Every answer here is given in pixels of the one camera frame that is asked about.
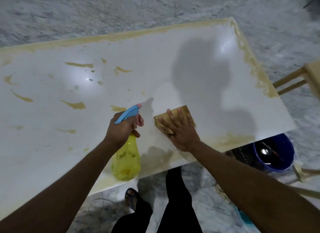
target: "tiled floor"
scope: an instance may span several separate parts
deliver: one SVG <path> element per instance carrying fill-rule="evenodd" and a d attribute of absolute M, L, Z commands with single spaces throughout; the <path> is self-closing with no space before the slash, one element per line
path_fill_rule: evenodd
<path fill-rule="evenodd" d="M 122 32 L 233 16 L 271 81 L 320 54 L 320 5 L 309 0 L 0 0 L 0 46 Z M 288 133 L 298 160 L 320 168 L 320 103 L 307 86 L 282 100 L 298 129 Z M 251 232 L 232 205 L 215 191 L 215 180 L 198 163 L 183 166 L 204 232 Z M 167 203 L 165 173 L 87 198 L 69 232 L 109 232 L 126 213 L 122 199 L 132 186 L 153 205 L 148 232 L 155 232 Z M 313 179 L 311 188 L 320 189 Z"/>

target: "bottle body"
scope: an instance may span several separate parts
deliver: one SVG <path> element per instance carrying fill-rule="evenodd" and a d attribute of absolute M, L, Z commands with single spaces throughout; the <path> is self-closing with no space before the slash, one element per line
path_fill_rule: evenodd
<path fill-rule="evenodd" d="M 133 134 L 130 134 L 124 146 L 114 154 L 111 170 L 121 181 L 129 181 L 139 173 L 140 155 Z"/>

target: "person's left hand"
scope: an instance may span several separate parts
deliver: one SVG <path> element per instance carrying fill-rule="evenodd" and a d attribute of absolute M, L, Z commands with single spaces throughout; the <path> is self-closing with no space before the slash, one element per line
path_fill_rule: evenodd
<path fill-rule="evenodd" d="M 110 120 L 110 124 L 107 130 L 104 142 L 114 145 L 116 151 L 118 151 L 128 140 L 130 133 L 132 132 L 135 137 L 139 138 L 140 134 L 135 130 L 137 128 L 137 118 L 129 117 L 122 122 L 115 124 L 115 121 L 121 116 L 123 112 L 114 114 L 114 117 Z M 140 126 L 143 126 L 143 118 L 139 115 Z"/>

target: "yellow spray bottle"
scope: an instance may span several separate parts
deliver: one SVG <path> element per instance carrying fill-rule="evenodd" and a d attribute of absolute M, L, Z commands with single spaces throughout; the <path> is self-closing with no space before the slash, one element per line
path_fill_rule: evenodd
<path fill-rule="evenodd" d="M 129 117 L 136 116 L 137 125 L 140 126 L 138 117 L 140 108 L 141 104 L 130 107 L 124 113 L 122 113 L 115 123 L 117 124 Z M 136 143 L 136 137 L 132 133 L 130 134 L 124 146 L 122 146 L 113 156 L 111 170 L 114 173 L 114 176 L 118 180 L 122 181 L 129 181 L 139 173 L 140 155 Z"/>

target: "person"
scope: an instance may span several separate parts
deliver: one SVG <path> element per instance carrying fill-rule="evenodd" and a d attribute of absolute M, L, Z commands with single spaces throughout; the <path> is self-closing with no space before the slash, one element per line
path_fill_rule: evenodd
<path fill-rule="evenodd" d="M 174 132 L 174 136 L 168 137 L 171 142 L 177 149 L 189 151 L 261 232 L 319 232 L 320 211 L 309 201 L 267 174 L 201 142 L 190 115 L 185 120 L 180 109 L 178 117 L 170 110 L 167 113 L 172 125 L 163 119 L 159 122 Z M 140 137 L 136 118 L 115 124 L 120 115 L 114 115 L 104 140 L 74 168 L 0 221 L 0 232 L 66 232 L 112 155 L 125 144 L 131 132 Z M 179 168 L 168 171 L 166 186 L 169 203 L 158 232 L 201 232 Z M 126 192 L 125 200 L 135 212 L 120 218 L 113 231 L 145 232 L 152 214 L 150 205 L 132 189 Z"/>

